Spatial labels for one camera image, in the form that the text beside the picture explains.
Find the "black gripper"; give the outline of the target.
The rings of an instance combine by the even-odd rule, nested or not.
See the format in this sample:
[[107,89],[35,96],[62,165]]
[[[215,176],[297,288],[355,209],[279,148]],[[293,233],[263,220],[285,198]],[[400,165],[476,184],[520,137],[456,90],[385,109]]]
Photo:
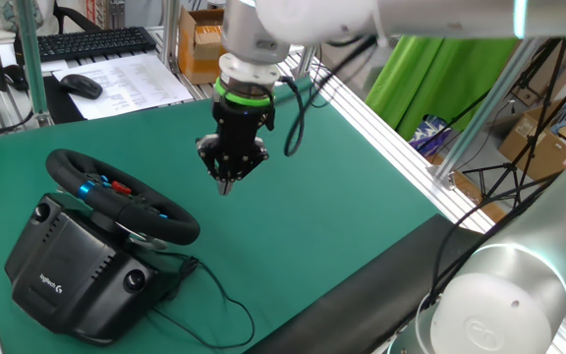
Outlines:
[[[196,140],[198,155],[208,174],[216,181],[218,193],[228,195],[235,182],[245,179],[262,162],[269,158],[258,130],[265,126],[274,129],[274,106],[247,106],[225,98],[212,103],[212,116],[217,123],[216,134]],[[232,154],[226,162],[225,180],[220,177],[216,165],[220,156],[218,142],[224,148],[247,148],[245,152]]]

